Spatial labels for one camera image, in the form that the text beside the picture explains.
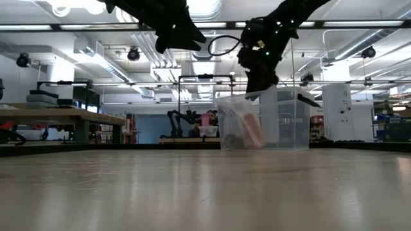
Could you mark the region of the red cabinet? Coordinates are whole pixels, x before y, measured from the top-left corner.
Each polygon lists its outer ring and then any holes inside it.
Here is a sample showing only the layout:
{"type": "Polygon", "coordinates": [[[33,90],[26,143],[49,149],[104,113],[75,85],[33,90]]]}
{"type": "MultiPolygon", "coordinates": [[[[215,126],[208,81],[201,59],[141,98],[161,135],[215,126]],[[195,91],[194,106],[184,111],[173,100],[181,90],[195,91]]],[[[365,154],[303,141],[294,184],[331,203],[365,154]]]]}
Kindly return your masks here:
{"type": "Polygon", "coordinates": [[[126,124],[123,135],[125,138],[125,144],[137,143],[137,128],[133,113],[126,113],[126,124]]]}

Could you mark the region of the clear background storage bin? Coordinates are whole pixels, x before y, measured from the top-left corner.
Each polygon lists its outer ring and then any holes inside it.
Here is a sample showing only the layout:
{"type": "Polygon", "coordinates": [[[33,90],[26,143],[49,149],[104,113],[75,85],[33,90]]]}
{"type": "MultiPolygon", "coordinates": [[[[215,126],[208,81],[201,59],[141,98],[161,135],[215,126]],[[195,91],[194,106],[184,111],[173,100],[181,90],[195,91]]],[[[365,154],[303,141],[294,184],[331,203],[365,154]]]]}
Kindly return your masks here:
{"type": "Polygon", "coordinates": [[[200,137],[217,137],[218,127],[217,126],[200,126],[200,137]]]}

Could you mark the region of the clear plastic box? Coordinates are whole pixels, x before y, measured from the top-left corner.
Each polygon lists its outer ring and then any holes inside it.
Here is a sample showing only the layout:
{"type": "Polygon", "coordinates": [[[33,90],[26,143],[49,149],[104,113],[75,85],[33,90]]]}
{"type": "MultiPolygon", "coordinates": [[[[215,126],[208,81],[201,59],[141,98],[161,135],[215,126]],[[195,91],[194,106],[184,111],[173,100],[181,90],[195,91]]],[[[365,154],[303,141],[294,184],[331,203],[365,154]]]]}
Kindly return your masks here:
{"type": "MultiPolygon", "coordinates": [[[[283,87],[276,89],[278,105],[279,141],[278,143],[271,145],[265,142],[265,145],[261,149],[257,150],[308,149],[310,143],[310,110],[311,107],[318,107],[319,104],[314,101],[314,97],[308,91],[300,87],[283,87]]],[[[217,112],[219,101],[249,101],[251,103],[251,106],[249,106],[248,109],[257,112],[259,114],[259,120],[261,122],[261,107],[259,98],[263,91],[252,93],[252,95],[257,96],[257,98],[254,101],[245,99],[246,94],[218,98],[215,101],[217,112]]]]}

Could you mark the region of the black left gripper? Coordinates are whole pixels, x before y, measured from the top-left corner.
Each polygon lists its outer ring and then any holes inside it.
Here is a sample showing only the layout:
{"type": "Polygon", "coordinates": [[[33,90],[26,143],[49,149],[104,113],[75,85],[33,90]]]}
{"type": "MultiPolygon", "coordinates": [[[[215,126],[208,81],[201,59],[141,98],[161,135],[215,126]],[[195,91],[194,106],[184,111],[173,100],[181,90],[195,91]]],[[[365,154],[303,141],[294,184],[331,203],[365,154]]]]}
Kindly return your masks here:
{"type": "Polygon", "coordinates": [[[195,41],[206,42],[190,17],[186,0],[136,0],[135,4],[139,20],[155,30],[159,53],[169,48],[200,51],[195,41]]]}

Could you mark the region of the storage shelf rack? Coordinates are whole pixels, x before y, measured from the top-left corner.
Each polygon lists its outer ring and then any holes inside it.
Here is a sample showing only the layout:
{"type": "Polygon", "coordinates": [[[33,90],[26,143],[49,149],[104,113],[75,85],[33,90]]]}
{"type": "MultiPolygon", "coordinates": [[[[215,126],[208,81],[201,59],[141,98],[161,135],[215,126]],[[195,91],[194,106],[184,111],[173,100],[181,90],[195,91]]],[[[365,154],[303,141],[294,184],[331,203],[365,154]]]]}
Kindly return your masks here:
{"type": "Polygon", "coordinates": [[[411,142],[411,93],[375,95],[374,138],[381,142],[411,142]]]}

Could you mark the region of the clear plastic zip bag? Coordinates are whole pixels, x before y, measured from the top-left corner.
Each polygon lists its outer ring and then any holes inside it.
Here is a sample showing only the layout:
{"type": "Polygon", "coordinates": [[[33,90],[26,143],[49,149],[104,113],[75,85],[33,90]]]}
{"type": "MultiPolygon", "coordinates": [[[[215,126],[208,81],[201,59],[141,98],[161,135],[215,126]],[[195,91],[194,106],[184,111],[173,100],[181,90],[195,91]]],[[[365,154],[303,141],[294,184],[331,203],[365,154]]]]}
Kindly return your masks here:
{"type": "Polygon", "coordinates": [[[220,138],[221,138],[221,148],[223,150],[228,150],[223,146],[223,139],[229,135],[237,135],[238,129],[238,119],[235,112],[236,107],[248,108],[251,106],[249,101],[229,101],[222,100],[218,102],[218,120],[220,126],[220,138]]]}

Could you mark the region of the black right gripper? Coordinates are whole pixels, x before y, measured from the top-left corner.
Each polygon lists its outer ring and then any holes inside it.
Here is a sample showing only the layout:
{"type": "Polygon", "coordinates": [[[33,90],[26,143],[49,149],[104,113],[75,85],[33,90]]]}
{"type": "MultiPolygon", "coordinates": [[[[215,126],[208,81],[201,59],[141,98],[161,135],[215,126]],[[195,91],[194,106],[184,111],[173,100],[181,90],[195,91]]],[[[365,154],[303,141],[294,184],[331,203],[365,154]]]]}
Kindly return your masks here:
{"type": "Polygon", "coordinates": [[[279,78],[276,67],[282,60],[283,52],[290,39],[298,38],[296,19],[285,17],[273,19],[256,17],[247,20],[240,36],[241,48],[238,63],[246,69],[247,89],[245,99],[254,101],[253,92],[276,86],[279,78]],[[253,50],[257,41],[262,40],[265,47],[253,50]]]}

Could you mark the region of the stacked grey pads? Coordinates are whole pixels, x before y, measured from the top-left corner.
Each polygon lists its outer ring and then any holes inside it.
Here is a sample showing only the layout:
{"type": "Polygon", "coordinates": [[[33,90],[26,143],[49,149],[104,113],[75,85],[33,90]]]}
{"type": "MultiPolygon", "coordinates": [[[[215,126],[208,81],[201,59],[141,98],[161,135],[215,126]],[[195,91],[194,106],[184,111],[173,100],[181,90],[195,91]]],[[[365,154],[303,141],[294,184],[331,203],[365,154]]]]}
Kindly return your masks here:
{"type": "Polygon", "coordinates": [[[30,90],[26,96],[26,108],[76,108],[77,105],[73,99],[62,99],[45,90],[30,90]]]}

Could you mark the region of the black aluminium rig frame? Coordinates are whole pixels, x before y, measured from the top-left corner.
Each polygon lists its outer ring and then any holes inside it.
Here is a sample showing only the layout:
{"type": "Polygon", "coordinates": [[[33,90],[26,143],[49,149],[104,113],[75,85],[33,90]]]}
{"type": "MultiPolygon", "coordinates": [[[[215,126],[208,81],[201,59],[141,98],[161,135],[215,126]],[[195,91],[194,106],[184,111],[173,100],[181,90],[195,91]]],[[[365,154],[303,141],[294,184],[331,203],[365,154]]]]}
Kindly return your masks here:
{"type": "MultiPolygon", "coordinates": [[[[240,21],[197,21],[200,30],[242,30],[246,22],[240,21]]],[[[299,26],[300,30],[401,30],[411,29],[411,19],[388,20],[333,20],[306,21],[299,26]]],[[[92,24],[0,24],[0,33],[60,33],[60,32],[144,32],[152,31],[148,26],[137,22],[126,23],[92,23],[92,24]]],[[[16,146],[0,148],[0,154],[6,157],[13,155],[36,155],[85,150],[216,150],[220,145],[216,141],[206,142],[171,142],[167,144],[59,144],[51,146],[29,146],[23,142],[16,146]]],[[[340,148],[353,150],[375,150],[411,153],[411,142],[331,142],[324,141],[310,145],[312,148],[340,148]]]]}

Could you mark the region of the red tool cart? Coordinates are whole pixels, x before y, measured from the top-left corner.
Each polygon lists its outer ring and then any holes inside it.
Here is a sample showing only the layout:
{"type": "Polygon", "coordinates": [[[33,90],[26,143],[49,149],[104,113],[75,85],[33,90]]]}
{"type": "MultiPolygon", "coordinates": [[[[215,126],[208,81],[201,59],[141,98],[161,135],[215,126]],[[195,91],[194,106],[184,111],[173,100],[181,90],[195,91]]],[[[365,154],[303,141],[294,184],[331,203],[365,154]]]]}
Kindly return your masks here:
{"type": "Polygon", "coordinates": [[[325,136],[324,116],[310,117],[310,142],[319,142],[325,136]]]}

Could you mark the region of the background wooden table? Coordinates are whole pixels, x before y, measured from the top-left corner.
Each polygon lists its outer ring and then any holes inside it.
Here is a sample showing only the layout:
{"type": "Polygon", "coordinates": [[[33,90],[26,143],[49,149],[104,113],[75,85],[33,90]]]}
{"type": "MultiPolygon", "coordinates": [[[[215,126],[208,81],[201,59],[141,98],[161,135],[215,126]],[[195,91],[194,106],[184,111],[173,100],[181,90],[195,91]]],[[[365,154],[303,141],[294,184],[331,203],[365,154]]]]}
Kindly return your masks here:
{"type": "Polygon", "coordinates": [[[158,139],[159,144],[166,143],[219,143],[219,137],[181,137],[181,138],[160,138],[158,139]]]}

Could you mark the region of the wooden workbench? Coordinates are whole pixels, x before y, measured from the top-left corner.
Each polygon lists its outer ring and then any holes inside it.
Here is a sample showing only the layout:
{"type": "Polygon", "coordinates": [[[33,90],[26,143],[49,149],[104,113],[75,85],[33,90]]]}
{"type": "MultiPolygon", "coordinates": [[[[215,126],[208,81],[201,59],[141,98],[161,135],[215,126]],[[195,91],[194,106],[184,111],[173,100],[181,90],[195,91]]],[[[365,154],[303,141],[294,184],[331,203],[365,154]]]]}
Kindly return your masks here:
{"type": "Polygon", "coordinates": [[[0,110],[0,124],[7,121],[13,124],[46,124],[74,125],[74,141],[89,142],[89,127],[91,123],[111,125],[113,127],[112,142],[122,143],[122,126],[124,119],[111,115],[97,114],[81,108],[43,108],[0,110]]]}

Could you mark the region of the person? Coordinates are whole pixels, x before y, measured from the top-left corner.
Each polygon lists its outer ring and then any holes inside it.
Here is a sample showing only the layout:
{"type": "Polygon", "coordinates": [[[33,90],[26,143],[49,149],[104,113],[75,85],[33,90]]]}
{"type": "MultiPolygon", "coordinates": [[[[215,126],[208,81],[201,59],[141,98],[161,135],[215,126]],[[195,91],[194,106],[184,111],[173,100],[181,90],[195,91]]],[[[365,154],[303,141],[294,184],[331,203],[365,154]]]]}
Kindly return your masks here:
{"type": "MultiPolygon", "coordinates": [[[[213,110],[209,110],[206,113],[209,114],[209,126],[217,126],[218,127],[218,118],[217,118],[216,112],[213,111],[213,110]]],[[[200,115],[200,117],[198,119],[195,119],[194,127],[192,129],[193,137],[200,137],[199,127],[201,126],[201,116],[202,116],[202,114],[200,115]]]]}

